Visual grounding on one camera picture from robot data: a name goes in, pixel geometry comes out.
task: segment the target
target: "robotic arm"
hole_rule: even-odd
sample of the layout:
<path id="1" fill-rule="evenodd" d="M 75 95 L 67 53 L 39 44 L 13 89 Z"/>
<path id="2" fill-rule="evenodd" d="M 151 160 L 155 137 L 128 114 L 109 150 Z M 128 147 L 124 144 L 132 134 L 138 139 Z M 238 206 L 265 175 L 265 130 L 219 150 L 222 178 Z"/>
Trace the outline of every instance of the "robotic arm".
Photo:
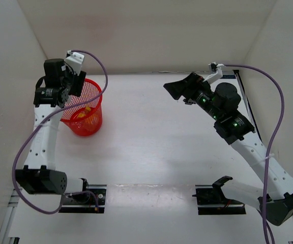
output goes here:
<path id="1" fill-rule="evenodd" d="M 191 73 L 181 81 L 164 84 L 170 95 L 178 100 L 184 97 L 185 104 L 197 104 L 214 120 L 214 128 L 228 145 L 235 149 L 250 165 L 257 176 L 264 180 L 266 147 L 255 133 L 253 125 L 238 110 L 241 97 L 230 83 L 220 83 L 215 91 L 211 84 L 222 77 L 223 65 L 209 65 L 211 74 L 203 77 Z M 234 199 L 257 210 L 262 209 L 262 189 L 245 185 L 225 176 L 213 184 L 221 199 Z M 293 216 L 293 178 L 270 157 L 267 196 L 267 220 L 281 225 Z"/>
<path id="2" fill-rule="evenodd" d="M 50 113 L 65 106 L 69 95 L 81 95 L 86 72 L 81 71 L 84 55 L 67 52 L 64 59 L 48 59 L 45 76 L 36 84 L 34 105 L 36 128 Z M 56 194 L 85 191 L 86 179 L 71 178 L 56 171 L 54 152 L 58 125 L 63 113 L 49 119 L 33 138 L 23 169 L 15 172 L 16 181 L 29 194 Z"/>

